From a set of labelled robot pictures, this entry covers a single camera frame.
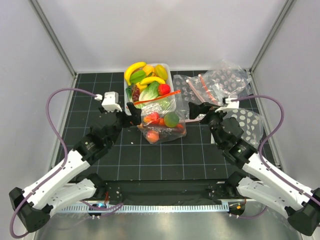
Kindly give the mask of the green orange mango toy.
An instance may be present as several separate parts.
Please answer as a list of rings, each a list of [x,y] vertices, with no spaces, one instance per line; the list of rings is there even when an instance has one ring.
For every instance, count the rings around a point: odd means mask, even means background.
[[[179,116],[175,112],[168,112],[163,119],[164,124],[169,128],[175,128],[180,121]]]

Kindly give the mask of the peach toy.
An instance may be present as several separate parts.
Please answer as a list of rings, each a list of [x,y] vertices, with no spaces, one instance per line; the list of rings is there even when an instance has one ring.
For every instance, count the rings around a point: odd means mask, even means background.
[[[146,140],[151,143],[151,144],[155,144],[159,138],[160,138],[160,135],[157,131],[155,130],[149,130],[147,133],[146,133]]]

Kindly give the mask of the zip bag red zipper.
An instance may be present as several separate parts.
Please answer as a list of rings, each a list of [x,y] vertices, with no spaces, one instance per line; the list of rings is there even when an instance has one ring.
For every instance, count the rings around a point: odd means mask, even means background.
[[[158,101],[161,99],[168,99],[170,101],[170,107],[168,109],[162,110]],[[171,92],[169,94],[160,96],[153,100],[139,101],[136,102],[135,107],[141,109],[141,124],[137,128],[141,131],[142,135],[146,139],[146,134],[150,130],[154,130],[159,133],[159,140],[156,143],[150,144],[161,144],[165,142],[174,141],[178,138],[185,137],[187,135],[186,129],[186,114],[183,106],[183,99],[180,90]],[[157,112],[160,116],[158,124],[146,124],[143,119],[145,116],[152,112]],[[167,113],[175,112],[179,116],[179,124],[185,125],[186,133],[179,134],[173,132],[173,128],[167,127],[164,123],[164,116]]]

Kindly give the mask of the orange carrot toy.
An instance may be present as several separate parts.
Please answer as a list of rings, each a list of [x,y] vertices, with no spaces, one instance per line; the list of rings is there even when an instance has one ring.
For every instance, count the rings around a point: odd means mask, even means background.
[[[186,133],[186,126],[181,124],[181,123],[178,123],[173,129],[172,129],[173,132],[175,133],[179,133],[181,135],[184,135]]]

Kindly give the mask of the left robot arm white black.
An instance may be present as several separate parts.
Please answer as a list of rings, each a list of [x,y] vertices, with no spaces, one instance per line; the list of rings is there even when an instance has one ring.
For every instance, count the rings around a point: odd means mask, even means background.
[[[108,191],[107,184],[96,173],[89,174],[69,189],[62,187],[104,157],[123,128],[141,124],[141,109],[132,102],[127,103],[127,107],[130,114],[126,114],[118,104],[101,107],[101,114],[88,134],[59,164],[30,186],[24,189],[15,187],[9,192],[13,218],[19,218],[28,233],[41,229],[53,215],[68,205],[84,199],[104,198]]]

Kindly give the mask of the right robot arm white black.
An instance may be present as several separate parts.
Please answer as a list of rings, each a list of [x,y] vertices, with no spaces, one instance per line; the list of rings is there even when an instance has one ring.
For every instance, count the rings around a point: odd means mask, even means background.
[[[239,195],[256,200],[284,216],[298,232],[312,236],[320,225],[320,190],[294,180],[264,157],[254,147],[254,132],[259,121],[254,112],[238,107],[189,102],[189,117],[203,115],[214,142],[226,160],[258,181],[233,173],[226,182],[230,198]]]

